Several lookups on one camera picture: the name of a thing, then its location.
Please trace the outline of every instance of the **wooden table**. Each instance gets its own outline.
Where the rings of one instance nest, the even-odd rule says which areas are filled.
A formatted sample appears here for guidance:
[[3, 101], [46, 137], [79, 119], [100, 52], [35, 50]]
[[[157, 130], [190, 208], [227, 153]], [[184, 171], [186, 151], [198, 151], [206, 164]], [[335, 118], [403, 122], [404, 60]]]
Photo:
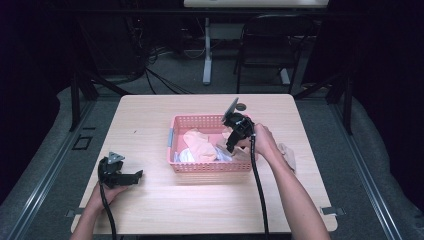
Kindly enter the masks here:
[[[168, 134], [175, 115], [223, 114], [232, 101], [247, 105], [244, 114], [270, 128], [277, 142], [295, 152], [297, 177], [317, 209], [331, 206], [292, 96], [278, 95], [161, 95], [125, 96], [116, 110], [98, 160], [109, 151], [126, 157], [123, 173], [144, 170], [111, 205], [119, 234], [263, 233], [263, 218], [253, 172], [174, 173], [166, 160]], [[274, 176], [260, 157], [257, 167], [268, 210], [269, 229], [288, 233]], [[97, 182], [93, 169], [81, 200], [84, 208]], [[74, 230], [77, 215], [72, 224]], [[334, 216], [322, 215], [328, 231], [337, 228]], [[106, 213], [96, 234], [110, 233]]]

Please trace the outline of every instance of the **hand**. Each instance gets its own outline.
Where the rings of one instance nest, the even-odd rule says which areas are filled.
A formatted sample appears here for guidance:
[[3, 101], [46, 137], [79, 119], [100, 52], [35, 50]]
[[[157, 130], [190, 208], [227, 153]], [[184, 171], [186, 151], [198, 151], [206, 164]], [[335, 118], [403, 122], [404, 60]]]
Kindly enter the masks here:
[[[270, 154], [276, 152], [280, 154], [278, 150], [277, 143], [275, 142], [274, 137], [272, 136], [271, 131], [269, 131], [268, 127], [258, 123], [255, 124], [255, 150], [257, 153], [264, 156], [265, 159], [268, 159]], [[250, 147], [250, 138], [241, 140], [237, 143], [237, 146], [240, 147]]]
[[[128, 186], [116, 186], [114, 188], [109, 188], [108, 186], [103, 185], [103, 189], [105, 191], [107, 202], [110, 204], [119, 193], [128, 189]], [[91, 193], [90, 199], [88, 200], [86, 209], [92, 209], [97, 214], [100, 214], [103, 208], [104, 206], [102, 202], [102, 196], [100, 194], [100, 184], [97, 182], [93, 192]]]

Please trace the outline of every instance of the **pink plastic basket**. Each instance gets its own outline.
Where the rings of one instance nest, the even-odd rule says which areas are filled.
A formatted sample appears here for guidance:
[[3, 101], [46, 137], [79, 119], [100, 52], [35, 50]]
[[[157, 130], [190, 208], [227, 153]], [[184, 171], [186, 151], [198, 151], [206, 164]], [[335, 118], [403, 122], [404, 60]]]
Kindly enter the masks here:
[[167, 160], [176, 173], [180, 172], [247, 172], [252, 165], [250, 159], [213, 162], [174, 162], [175, 154], [187, 148], [184, 134], [193, 128], [209, 136], [209, 142], [216, 145], [222, 139], [226, 128], [222, 122], [223, 115], [185, 115], [175, 116], [172, 120], [168, 139]]

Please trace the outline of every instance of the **gray carpet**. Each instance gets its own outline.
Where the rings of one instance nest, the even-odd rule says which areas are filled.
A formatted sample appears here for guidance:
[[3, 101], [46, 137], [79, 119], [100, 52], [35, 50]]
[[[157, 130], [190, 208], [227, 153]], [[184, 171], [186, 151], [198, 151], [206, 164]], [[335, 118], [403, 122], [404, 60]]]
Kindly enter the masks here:
[[[203, 57], [191, 59], [167, 53], [160, 55], [149, 68], [196, 94], [234, 93], [236, 79], [232, 74], [234, 53], [235, 51], [228, 51], [228, 49], [214, 52], [212, 83], [209, 86], [202, 84]], [[304, 63], [299, 69], [300, 72], [305, 66]], [[150, 80], [157, 94], [173, 94], [152, 76], [150, 76]], [[145, 76], [119, 86], [135, 94], [153, 94]], [[97, 89], [101, 96], [95, 103], [86, 103], [86, 109], [92, 106], [91, 104], [94, 106], [76, 133], [77, 136], [81, 134], [83, 137], [91, 138], [89, 147], [86, 150], [69, 149], [62, 155], [63, 165], [59, 167], [58, 175], [54, 178], [55, 181], [47, 187], [47, 196], [40, 199], [42, 204], [35, 210], [32, 215], [34, 217], [26, 221], [26, 226], [22, 228], [20, 236], [23, 239], [67, 239], [70, 236], [73, 219], [66, 218], [64, 215], [68, 209], [75, 209], [79, 205], [93, 166], [98, 161], [98, 152], [119, 101], [119, 97], [105, 87], [97, 86]], [[301, 87], [297, 82], [294, 92], [300, 90]], [[273, 91], [281, 92], [281, 88], [242, 88], [242, 93]], [[343, 130], [337, 125], [339, 120], [331, 110], [332, 106], [327, 105], [322, 98], [324, 94], [325, 90], [319, 91], [312, 96], [312, 99], [299, 100], [296, 104], [330, 201], [333, 206], [342, 207], [347, 213], [337, 218], [339, 227], [331, 233], [331, 237], [332, 239], [387, 239], [366, 189], [358, 177], [355, 159], [344, 138]], [[0, 207], [2, 223], [0, 239], [6, 239], [9, 236], [33, 190], [61, 152], [62, 144], [69, 141], [68, 129], [71, 122], [69, 89], [64, 90], [58, 97], [61, 100], [61, 110], [55, 125], [20, 181]], [[424, 239], [423, 230], [420, 228], [422, 226], [420, 225], [421, 219], [416, 217], [420, 213], [405, 199], [396, 181], [389, 174], [389, 160], [384, 144], [365, 111], [356, 101], [354, 101], [353, 107], [352, 128], [358, 147], [387, 202], [389, 211], [393, 214], [401, 236], [403, 239]], [[281, 239], [282, 237], [276, 235], [272, 239]], [[127, 236], [125, 239], [135, 238], [135, 236]], [[110, 236], [96, 236], [95, 239], [110, 239]], [[262, 238], [257, 235], [195, 235], [145, 236], [142, 239]]]

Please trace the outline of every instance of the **forearm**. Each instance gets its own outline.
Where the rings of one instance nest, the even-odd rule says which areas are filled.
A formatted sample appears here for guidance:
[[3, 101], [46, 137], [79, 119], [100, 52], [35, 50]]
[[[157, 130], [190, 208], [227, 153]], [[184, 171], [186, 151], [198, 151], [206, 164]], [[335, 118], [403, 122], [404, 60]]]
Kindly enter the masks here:
[[85, 208], [78, 224], [71, 236], [71, 240], [91, 240], [93, 239], [94, 224], [101, 210], [92, 210]]
[[312, 199], [276, 151], [266, 157], [274, 173], [284, 212], [296, 240], [329, 239], [324, 222]]

